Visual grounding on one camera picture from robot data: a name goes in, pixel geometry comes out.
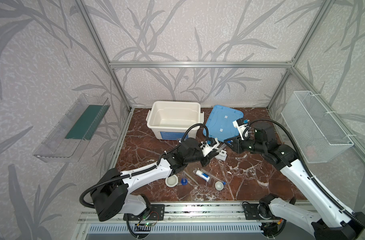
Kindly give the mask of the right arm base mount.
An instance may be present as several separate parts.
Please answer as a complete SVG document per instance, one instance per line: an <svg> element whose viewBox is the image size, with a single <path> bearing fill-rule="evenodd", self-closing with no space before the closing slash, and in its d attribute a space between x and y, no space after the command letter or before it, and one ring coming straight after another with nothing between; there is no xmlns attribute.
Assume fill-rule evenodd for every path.
<svg viewBox="0 0 365 240"><path fill-rule="evenodd" d="M271 213L268 207L260 204L251 204L242 202L246 220L274 220L275 216Z"/></svg>

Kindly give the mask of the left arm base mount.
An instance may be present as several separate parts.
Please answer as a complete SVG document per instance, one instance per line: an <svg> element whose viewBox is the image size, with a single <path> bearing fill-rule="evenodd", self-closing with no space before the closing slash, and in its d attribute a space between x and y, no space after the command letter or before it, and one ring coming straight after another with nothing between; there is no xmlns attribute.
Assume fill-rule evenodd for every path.
<svg viewBox="0 0 365 240"><path fill-rule="evenodd" d="M165 213L164 204L151 204L139 215L125 214L123 220L129 221L162 221Z"/></svg>

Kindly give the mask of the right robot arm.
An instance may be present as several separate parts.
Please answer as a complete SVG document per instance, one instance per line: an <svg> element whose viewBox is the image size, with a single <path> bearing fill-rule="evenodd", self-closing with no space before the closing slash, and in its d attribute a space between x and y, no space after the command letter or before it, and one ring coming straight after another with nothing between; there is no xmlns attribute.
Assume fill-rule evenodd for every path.
<svg viewBox="0 0 365 240"><path fill-rule="evenodd" d="M239 135L224 143L235 153L260 154L268 163L286 176L316 209L316 214L286 203L272 194L260 204L274 217L282 218L307 231L317 240L356 240L365 230L365 214L354 212L336 198L309 170L299 147L280 145L274 126L285 133L279 123L269 119L233 122Z"/></svg>

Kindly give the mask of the cork-stoppered glass test tube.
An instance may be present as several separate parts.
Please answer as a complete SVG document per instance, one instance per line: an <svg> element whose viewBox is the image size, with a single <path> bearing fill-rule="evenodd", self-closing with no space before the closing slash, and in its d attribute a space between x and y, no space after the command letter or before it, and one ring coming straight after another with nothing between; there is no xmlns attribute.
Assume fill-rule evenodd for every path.
<svg viewBox="0 0 365 240"><path fill-rule="evenodd" d="M221 150L223 150L227 145L226 144L222 144L218 149L217 152L220 152Z"/></svg>

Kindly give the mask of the blue-capped test tube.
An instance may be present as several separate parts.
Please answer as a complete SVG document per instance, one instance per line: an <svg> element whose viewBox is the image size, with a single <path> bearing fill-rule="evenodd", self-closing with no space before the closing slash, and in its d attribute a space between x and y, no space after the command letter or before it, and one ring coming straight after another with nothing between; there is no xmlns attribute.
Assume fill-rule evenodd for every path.
<svg viewBox="0 0 365 240"><path fill-rule="evenodd" d="M226 185L227 183L225 181L223 181L222 179L216 177L215 175L211 174L210 172L204 170L204 169L200 169L203 173L207 174L209 177L215 179L216 181L221 182L223 185Z"/></svg>

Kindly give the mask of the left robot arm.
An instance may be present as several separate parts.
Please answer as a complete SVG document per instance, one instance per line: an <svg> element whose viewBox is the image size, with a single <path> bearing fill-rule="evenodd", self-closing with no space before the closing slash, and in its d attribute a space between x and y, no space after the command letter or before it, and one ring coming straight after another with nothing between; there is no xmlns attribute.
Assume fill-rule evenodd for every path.
<svg viewBox="0 0 365 240"><path fill-rule="evenodd" d="M145 195L133 195L132 192L160 179L167 179L182 172L190 163L199 162L207 166L212 158L219 154L219 140L205 136L204 142L189 138L188 133L205 124L194 124L183 134L178 145L160 154L158 160L130 171L108 170L97 184L80 194L79 202L87 208L94 209L101 222L117 214L130 214L146 217L150 214L150 202Z"/></svg>

